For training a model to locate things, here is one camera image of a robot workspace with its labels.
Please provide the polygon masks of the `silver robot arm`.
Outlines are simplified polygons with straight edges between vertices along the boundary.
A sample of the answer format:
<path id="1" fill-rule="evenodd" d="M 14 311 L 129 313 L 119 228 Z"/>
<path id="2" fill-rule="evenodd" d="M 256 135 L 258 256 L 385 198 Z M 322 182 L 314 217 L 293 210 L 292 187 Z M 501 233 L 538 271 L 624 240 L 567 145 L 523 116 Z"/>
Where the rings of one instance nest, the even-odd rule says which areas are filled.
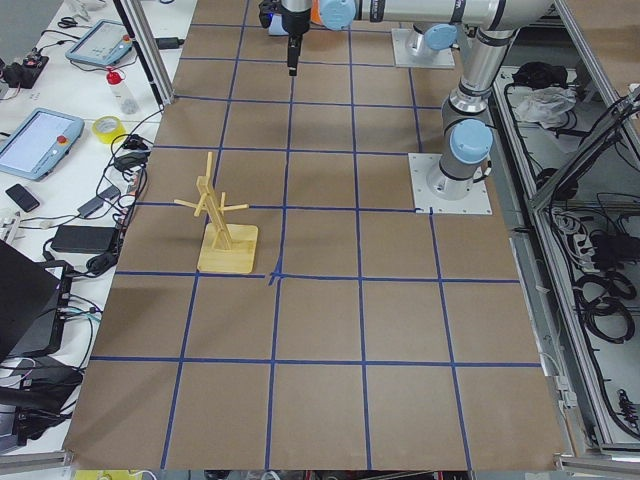
<path id="1" fill-rule="evenodd" d="M 298 63 L 304 34 L 310 29 L 314 1 L 262 1 L 259 4 L 259 20 L 263 28 L 271 26 L 274 16 L 279 16 L 281 26 L 288 36 L 287 68 L 290 76 L 298 73 Z M 317 14 L 321 23 L 330 30 L 343 30 L 361 18 L 361 1 L 317 1 Z M 407 52 L 419 57 L 429 50 L 439 52 L 448 49 L 456 41 L 455 24 L 462 21 L 466 8 L 465 1 L 455 1 L 451 17 L 447 23 L 418 27 L 407 39 Z"/>
<path id="2" fill-rule="evenodd" d="M 438 197 L 459 200 L 471 189 L 476 169 L 486 160 L 493 134 L 477 118 L 517 31 L 541 18 L 549 1 L 321 1 L 325 27 L 340 30 L 355 20 L 466 24 L 476 28 L 464 73 L 444 102 L 445 149 L 426 175 Z"/>

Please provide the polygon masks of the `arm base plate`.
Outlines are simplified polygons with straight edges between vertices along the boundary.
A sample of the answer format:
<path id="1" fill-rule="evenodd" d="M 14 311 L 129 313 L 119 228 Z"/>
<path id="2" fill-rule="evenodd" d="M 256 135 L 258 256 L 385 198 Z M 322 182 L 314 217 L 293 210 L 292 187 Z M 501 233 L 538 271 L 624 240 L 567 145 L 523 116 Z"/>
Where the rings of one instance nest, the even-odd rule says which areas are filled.
<path id="1" fill-rule="evenodd" d="M 440 169 L 440 154 L 409 153 L 414 210 L 421 214 L 491 215 L 485 181 L 477 168 L 467 180 L 453 180 Z"/>
<path id="2" fill-rule="evenodd" d="M 424 34 L 413 29 L 394 28 L 391 32 L 396 67 L 453 69 L 455 60 L 451 48 L 434 50 Z"/>

